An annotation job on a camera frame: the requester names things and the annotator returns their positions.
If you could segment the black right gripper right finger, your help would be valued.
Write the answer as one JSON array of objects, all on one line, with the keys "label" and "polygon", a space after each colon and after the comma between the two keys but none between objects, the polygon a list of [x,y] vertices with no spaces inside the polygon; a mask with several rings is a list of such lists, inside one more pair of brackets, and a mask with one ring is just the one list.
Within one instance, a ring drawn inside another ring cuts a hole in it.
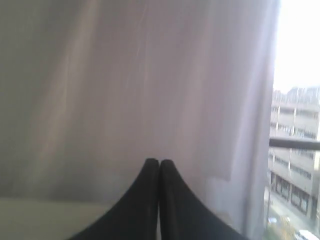
[{"label": "black right gripper right finger", "polygon": [[163,240],[245,240],[212,213],[183,180],[174,162],[160,163],[158,180],[160,232]]}]

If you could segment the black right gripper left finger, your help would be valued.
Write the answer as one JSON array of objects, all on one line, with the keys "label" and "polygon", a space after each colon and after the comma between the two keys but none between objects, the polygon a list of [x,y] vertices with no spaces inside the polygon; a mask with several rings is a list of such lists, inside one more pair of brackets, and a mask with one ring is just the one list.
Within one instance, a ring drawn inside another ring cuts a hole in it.
[{"label": "black right gripper left finger", "polygon": [[155,240],[158,221],[157,159],[145,160],[138,176],[120,200],[71,240]]}]

